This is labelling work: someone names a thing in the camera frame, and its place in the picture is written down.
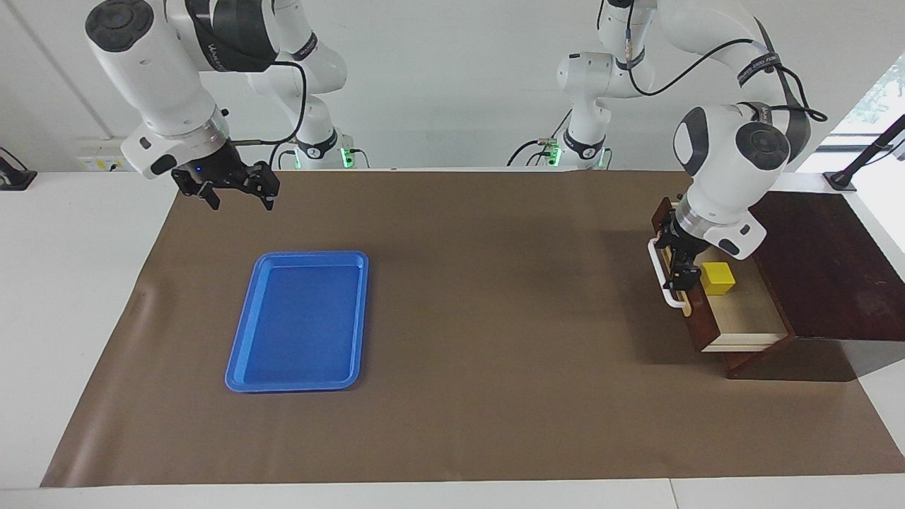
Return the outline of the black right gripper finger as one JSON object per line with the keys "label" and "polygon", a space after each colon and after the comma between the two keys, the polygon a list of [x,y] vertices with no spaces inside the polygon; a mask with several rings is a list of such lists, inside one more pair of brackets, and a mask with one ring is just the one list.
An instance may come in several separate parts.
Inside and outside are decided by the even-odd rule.
{"label": "black right gripper finger", "polygon": [[214,211],[220,209],[221,200],[210,182],[197,182],[193,177],[178,177],[178,188],[186,197],[197,197]]}
{"label": "black right gripper finger", "polygon": [[240,189],[246,194],[258,197],[265,209],[272,211],[280,192],[280,180],[276,177],[271,165],[260,160],[253,165],[246,165],[245,180]]}

